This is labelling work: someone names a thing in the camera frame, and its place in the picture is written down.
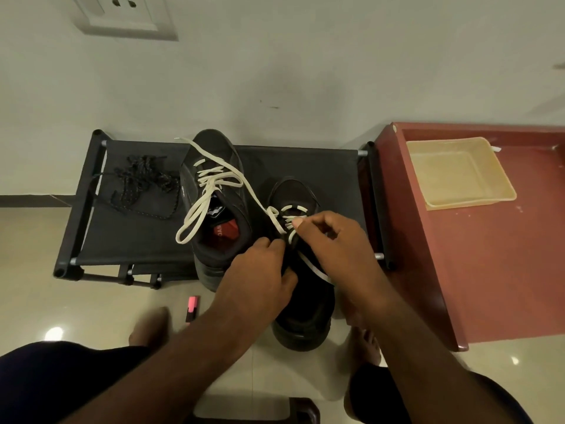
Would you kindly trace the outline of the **person's left hand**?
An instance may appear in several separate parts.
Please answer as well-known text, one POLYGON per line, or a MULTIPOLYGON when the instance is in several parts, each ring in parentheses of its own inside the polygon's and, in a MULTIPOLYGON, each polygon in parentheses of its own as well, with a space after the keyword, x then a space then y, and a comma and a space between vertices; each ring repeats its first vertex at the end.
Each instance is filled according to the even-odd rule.
POLYGON ((253 343, 288 305, 281 292, 284 240, 259 238, 226 271, 210 311, 253 343))

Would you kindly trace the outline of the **person's right hand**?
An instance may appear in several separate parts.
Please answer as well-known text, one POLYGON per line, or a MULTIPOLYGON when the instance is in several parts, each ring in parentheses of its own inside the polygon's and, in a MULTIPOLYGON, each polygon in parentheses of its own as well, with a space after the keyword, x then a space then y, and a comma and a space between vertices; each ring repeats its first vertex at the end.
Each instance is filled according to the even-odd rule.
POLYGON ((353 305, 369 314, 392 298, 393 289, 357 221, 332 211, 315 215, 320 245, 311 248, 324 272, 353 305))

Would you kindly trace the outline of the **white shoelace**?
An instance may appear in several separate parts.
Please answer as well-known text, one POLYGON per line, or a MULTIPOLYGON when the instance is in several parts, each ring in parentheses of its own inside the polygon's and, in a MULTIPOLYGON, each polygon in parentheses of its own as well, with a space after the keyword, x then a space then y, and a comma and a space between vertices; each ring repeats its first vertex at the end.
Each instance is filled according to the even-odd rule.
MULTIPOLYGON (((302 219, 308 216, 308 209, 301 205, 286 205, 281 209, 276 209, 273 206, 264 208, 263 211, 271 220, 276 231, 280 234, 281 238, 285 240, 288 246, 298 246, 298 237, 293 226, 293 220, 302 219)), ((296 251, 298 257, 303 263, 321 280, 332 284, 329 276, 319 269, 314 262, 307 257, 302 251, 296 251)))
POLYGON ((207 215, 213 193, 221 192, 223 186, 232 186, 236 188, 245 186, 252 199, 255 200, 258 206, 270 218, 279 234, 286 234, 286 229, 277 220, 279 215, 278 210, 271 206, 266 208, 261 204, 250 182, 248 182, 247 178, 245 178, 242 171, 226 162, 224 159, 204 150, 195 142, 195 140, 188 140, 180 137, 177 137, 176 139, 186 141, 192 148, 196 149, 200 153, 201 159, 193 164, 194 167, 199 167, 205 162, 216 163, 216 166, 213 168, 197 171, 196 182, 197 186, 202 188, 202 192, 196 202, 190 206, 187 215, 184 218, 184 223, 176 234, 175 240, 177 243, 186 244, 195 236, 207 215))

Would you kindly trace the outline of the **black shoe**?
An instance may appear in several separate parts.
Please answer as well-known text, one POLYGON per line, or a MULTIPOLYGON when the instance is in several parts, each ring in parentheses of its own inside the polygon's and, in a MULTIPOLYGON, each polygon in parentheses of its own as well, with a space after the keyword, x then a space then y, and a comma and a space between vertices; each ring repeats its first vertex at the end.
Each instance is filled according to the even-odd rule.
MULTIPOLYGON (((236 148, 222 132, 205 129, 197 133, 192 140, 204 150, 224 159, 243 172, 242 161, 236 148)), ((197 171, 216 166, 215 162, 205 162, 199 167, 194 167, 193 164, 199 159, 201 159, 200 153, 189 145, 179 170, 180 193, 186 212, 202 192, 202 188, 198 187, 196 182, 197 171)), ((198 279, 212 292, 216 292, 234 258, 245 252, 252 243, 246 193, 245 186, 241 188, 223 186, 221 192, 214 192, 201 227, 186 243, 192 249, 198 279)))
MULTIPOLYGON (((308 216, 320 212, 314 193, 296 178, 282 178, 268 198, 268 206, 281 209, 286 205, 304 206, 308 216)), ((307 352, 318 348, 329 333, 335 309, 335 287, 318 278, 298 257, 296 251, 302 251, 322 270, 312 249, 299 235, 297 237, 296 249, 286 245, 282 271, 291 268, 298 276, 298 283, 288 305, 272 324, 272 331, 283 347, 307 352)))

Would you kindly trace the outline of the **person's right forearm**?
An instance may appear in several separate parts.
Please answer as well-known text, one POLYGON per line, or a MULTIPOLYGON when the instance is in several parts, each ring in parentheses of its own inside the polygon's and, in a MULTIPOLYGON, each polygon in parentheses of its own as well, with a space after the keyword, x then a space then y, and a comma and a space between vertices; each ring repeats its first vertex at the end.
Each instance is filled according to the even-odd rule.
MULTIPOLYGON (((411 424, 533 424, 509 392, 466 369, 405 304, 383 312, 366 323, 378 341, 380 366, 392 374, 411 424)), ((364 424, 353 414, 349 383, 345 412, 364 424)))

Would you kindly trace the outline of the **person's left forearm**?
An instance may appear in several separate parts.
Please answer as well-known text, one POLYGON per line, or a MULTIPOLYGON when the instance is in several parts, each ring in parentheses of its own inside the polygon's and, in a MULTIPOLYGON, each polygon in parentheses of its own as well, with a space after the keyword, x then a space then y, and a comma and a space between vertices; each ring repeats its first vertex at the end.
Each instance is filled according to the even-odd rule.
POLYGON ((264 306, 214 305, 61 424, 179 423, 269 325, 264 306))

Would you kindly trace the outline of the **person's right foot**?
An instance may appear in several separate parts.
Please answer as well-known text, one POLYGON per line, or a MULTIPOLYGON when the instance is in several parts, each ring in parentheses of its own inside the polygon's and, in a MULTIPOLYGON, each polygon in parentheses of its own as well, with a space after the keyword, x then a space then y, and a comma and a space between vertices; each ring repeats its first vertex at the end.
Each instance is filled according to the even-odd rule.
POLYGON ((350 327, 346 356, 350 372, 354 373, 367 363, 380 366, 382 356, 378 341, 361 313, 346 296, 341 297, 340 307, 346 324, 350 327))

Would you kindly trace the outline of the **person's foot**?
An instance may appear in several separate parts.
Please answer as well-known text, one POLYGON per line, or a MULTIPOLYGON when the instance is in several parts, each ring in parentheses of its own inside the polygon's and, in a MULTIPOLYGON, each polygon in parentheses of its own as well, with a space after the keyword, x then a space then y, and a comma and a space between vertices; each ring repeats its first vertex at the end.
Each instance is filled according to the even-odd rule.
POLYGON ((346 324, 350 327, 346 356, 350 372, 354 373, 367 363, 380 366, 382 356, 378 341, 361 313, 346 296, 341 297, 340 307, 346 324))
POLYGON ((170 338, 171 313, 168 307, 160 306, 147 311, 135 324, 129 339, 130 347, 146 347, 152 351, 160 349, 170 338))

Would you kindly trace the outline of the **person's left foot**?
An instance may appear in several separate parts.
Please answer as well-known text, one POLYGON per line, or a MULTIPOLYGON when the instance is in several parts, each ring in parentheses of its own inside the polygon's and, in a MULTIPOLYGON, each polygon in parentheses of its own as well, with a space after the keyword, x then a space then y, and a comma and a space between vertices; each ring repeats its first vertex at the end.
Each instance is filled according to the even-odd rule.
POLYGON ((147 311, 135 324, 129 339, 130 347, 146 347, 152 351, 160 349, 170 338, 171 313, 168 307, 160 306, 147 311))

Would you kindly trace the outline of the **black fabric shoe rack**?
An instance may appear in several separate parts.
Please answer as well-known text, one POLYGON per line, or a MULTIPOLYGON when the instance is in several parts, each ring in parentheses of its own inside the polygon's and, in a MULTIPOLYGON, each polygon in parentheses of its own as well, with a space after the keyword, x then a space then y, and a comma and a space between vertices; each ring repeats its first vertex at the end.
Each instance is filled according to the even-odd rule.
MULTIPOLYGON (((377 146, 315 149, 237 146, 244 174, 265 202, 272 185, 293 176, 306 183, 323 209, 358 221, 368 233, 381 267, 395 270, 392 224, 384 195, 377 146)), ((175 242, 185 211, 175 193, 152 186, 133 210, 111 206, 122 182, 111 172, 125 168, 128 156, 156 156, 166 170, 178 171, 187 144, 117 141, 93 131, 53 276, 159 289, 168 281, 195 276, 192 252, 175 242)))

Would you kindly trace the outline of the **yellow plastic tray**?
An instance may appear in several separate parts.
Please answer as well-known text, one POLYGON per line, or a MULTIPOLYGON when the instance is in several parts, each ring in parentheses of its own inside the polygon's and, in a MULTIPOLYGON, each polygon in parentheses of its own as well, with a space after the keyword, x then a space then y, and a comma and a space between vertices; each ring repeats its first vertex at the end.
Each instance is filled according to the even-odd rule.
POLYGON ((428 211, 514 201, 517 193, 484 137, 408 141, 428 211))

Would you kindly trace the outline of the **pile of black shoelaces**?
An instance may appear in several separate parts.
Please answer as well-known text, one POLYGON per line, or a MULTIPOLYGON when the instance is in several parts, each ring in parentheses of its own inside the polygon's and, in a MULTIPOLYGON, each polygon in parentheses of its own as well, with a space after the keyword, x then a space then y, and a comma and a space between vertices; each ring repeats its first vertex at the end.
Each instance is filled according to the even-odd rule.
POLYGON ((112 172, 95 173, 89 182, 89 193, 95 200, 102 202, 119 213, 130 212, 160 221, 169 220, 179 207, 181 192, 180 174, 173 170, 161 170, 158 163, 159 159, 166 159, 166 157, 130 155, 126 158, 128 165, 125 168, 114 168, 112 172), (108 199, 101 198, 96 193, 97 187, 94 182, 95 180, 100 180, 103 176, 118 178, 122 183, 122 191, 114 191, 108 199), (142 193, 148 192, 152 187, 165 194, 175 194, 173 207, 168 214, 147 213, 133 207, 142 193))

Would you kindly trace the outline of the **red-brown wooden table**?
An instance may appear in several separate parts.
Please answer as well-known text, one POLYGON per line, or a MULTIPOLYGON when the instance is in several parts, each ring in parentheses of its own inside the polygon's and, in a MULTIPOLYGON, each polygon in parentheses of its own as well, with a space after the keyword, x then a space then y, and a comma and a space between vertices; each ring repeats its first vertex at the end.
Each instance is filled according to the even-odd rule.
POLYGON ((368 145, 371 243, 448 349, 565 335, 565 126, 392 122, 368 145), (408 142, 472 137, 517 198, 428 211, 408 142))

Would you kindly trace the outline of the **dark shorts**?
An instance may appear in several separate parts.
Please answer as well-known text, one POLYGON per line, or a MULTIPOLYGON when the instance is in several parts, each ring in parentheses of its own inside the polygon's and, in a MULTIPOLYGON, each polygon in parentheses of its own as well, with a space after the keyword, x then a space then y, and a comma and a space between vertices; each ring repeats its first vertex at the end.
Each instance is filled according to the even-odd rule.
MULTIPOLYGON (((0 357, 0 421, 57 424, 151 354, 148 347, 95 350, 34 342, 0 357)), ((350 377, 353 414, 364 424, 411 424, 387 367, 361 365, 350 377)))

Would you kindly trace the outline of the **white wall socket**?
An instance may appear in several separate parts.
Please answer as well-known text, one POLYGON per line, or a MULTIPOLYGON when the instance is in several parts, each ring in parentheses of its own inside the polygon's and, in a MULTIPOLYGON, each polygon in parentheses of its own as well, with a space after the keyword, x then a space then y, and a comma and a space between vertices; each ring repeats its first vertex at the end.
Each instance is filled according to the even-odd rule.
POLYGON ((80 10, 75 26, 101 37, 179 40, 167 0, 74 0, 80 10))

